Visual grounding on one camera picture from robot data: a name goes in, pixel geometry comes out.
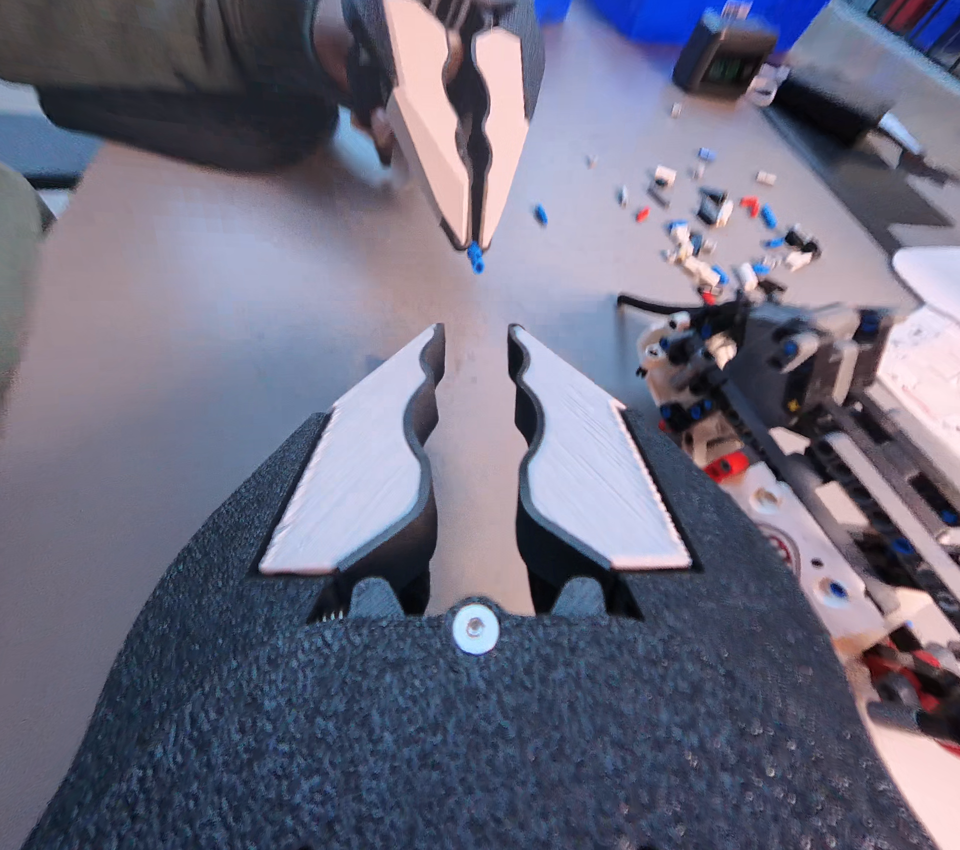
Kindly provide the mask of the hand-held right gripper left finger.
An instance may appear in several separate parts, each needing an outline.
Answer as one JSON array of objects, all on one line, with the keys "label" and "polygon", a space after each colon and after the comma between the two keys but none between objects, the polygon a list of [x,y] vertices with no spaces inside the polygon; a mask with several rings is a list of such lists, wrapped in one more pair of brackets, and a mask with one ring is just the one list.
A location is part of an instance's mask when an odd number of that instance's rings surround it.
[{"label": "hand-held right gripper left finger", "polygon": [[426,441],[446,329],[431,324],[330,408],[258,564],[265,577],[414,579],[436,548]]}]

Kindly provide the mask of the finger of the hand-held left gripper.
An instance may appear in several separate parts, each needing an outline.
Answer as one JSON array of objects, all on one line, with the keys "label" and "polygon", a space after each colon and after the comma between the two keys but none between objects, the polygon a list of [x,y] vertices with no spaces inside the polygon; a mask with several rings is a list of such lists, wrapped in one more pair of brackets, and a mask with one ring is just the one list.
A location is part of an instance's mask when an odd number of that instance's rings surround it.
[{"label": "finger of the hand-held left gripper", "polygon": [[483,92],[474,124],[479,135],[473,159],[478,185],[475,240],[488,248],[506,208],[530,123],[525,113],[521,39],[496,27],[481,31],[473,42],[472,60]]},{"label": "finger of the hand-held left gripper", "polygon": [[454,12],[452,29],[422,0],[382,0],[392,54],[387,114],[454,249],[483,253],[486,91],[475,60],[486,14]]}]

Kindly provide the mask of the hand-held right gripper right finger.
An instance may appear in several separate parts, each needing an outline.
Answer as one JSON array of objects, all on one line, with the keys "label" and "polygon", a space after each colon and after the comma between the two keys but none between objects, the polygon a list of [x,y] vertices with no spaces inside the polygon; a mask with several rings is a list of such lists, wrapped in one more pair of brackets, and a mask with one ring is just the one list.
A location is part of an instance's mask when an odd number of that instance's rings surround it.
[{"label": "hand-held right gripper right finger", "polygon": [[518,324],[508,331],[522,512],[605,571],[687,571],[693,557],[626,424],[625,405]]}]

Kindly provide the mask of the grey desk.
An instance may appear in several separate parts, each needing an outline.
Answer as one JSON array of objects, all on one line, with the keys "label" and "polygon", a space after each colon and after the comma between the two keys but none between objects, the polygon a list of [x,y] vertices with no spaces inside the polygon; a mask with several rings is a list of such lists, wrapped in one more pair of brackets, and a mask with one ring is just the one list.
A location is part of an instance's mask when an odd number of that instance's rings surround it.
[{"label": "grey desk", "polygon": [[[734,186],[822,242],[787,297],[911,310],[888,255],[749,103],[678,100],[676,56],[584,3],[545,31],[510,201],[475,275],[412,184],[342,119],[289,172],[208,172],[103,146],[49,232],[2,418],[2,848],[19,848],[82,739],[114,657],[189,538],[314,412],[435,322],[446,328],[429,612],[533,612],[515,519],[526,443],[507,332],[522,324],[623,403],[665,245],[631,233],[651,172],[731,144]],[[546,227],[532,217],[541,203]]]}]

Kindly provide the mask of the black desk mat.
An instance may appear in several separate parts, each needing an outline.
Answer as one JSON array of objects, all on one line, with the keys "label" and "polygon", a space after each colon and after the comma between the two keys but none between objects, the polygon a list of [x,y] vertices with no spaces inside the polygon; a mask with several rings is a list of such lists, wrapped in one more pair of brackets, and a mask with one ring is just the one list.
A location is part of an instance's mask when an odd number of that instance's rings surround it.
[{"label": "black desk mat", "polygon": [[930,165],[919,139],[891,111],[856,137],[807,132],[810,164],[852,217],[888,255],[905,243],[897,227],[950,230],[953,220],[917,191],[911,179],[957,183],[953,172]]}]

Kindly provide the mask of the person's left hand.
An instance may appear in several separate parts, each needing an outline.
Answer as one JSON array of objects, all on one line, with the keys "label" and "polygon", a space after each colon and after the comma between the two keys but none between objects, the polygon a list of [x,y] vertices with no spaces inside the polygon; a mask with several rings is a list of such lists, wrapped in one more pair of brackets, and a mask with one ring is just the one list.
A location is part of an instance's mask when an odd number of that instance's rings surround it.
[{"label": "person's left hand", "polygon": [[396,147],[386,111],[378,108],[363,117],[354,108],[354,94],[350,88],[349,57],[354,36],[343,14],[342,0],[318,0],[314,9],[312,40],[318,64],[324,70],[343,105],[350,112],[352,125],[373,143],[382,166],[388,168]]}]

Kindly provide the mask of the black box device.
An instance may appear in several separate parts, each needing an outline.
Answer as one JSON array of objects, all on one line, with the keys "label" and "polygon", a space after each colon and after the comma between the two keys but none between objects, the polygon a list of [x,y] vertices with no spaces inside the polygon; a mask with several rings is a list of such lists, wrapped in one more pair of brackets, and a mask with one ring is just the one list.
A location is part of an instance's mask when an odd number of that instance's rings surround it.
[{"label": "black box device", "polygon": [[738,100],[774,52],[779,35],[762,17],[725,16],[708,8],[682,47],[671,80],[691,95]]}]

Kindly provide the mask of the toy vehicle chassis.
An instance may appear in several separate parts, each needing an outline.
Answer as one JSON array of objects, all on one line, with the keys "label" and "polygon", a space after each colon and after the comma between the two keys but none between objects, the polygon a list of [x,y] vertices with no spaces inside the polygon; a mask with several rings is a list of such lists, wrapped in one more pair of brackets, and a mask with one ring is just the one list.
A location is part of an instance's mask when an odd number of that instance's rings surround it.
[{"label": "toy vehicle chassis", "polygon": [[782,303],[784,287],[658,316],[636,375],[659,428],[731,496],[793,574],[878,725],[958,756],[958,480],[871,393],[895,316]]}]

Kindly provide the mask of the pile of small building parts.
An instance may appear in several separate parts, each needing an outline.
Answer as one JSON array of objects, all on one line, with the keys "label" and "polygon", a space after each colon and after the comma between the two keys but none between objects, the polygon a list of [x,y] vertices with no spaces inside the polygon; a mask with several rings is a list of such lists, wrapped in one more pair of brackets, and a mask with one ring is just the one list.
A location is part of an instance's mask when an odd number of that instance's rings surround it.
[{"label": "pile of small building parts", "polygon": [[758,168],[734,186],[732,145],[700,147],[686,172],[657,165],[645,199],[633,209],[631,233],[663,234],[650,292],[618,292],[615,304],[647,314],[694,311],[732,301],[784,292],[783,279],[807,268],[823,253],[808,227],[792,223],[784,207],[771,205],[765,190],[777,181]]}]

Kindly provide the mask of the black power adapter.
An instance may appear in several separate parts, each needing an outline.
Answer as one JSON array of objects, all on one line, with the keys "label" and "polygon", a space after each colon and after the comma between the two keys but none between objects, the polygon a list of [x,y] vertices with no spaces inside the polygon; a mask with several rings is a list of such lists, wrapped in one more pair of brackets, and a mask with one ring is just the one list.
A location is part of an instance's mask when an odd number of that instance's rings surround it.
[{"label": "black power adapter", "polygon": [[853,148],[876,130],[895,99],[869,84],[811,65],[792,66],[774,91],[770,107]]}]

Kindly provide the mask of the white sticker sheet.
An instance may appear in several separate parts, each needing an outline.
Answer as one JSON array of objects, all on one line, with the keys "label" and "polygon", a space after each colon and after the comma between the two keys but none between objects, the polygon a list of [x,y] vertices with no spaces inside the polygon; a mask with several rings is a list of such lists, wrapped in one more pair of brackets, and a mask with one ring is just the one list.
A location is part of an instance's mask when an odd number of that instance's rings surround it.
[{"label": "white sticker sheet", "polygon": [[954,319],[923,305],[896,324],[877,378],[931,436],[959,454],[959,329]]}]

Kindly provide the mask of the white flat board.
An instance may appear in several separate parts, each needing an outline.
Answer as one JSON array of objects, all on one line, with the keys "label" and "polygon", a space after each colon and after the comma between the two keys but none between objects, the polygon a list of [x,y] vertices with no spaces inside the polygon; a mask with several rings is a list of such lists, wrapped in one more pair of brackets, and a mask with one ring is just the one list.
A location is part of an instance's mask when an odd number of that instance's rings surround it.
[{"label": "white flat board", "polygon": [[959,246],[904,247],[892,268],[924,305],[959,324]]}]

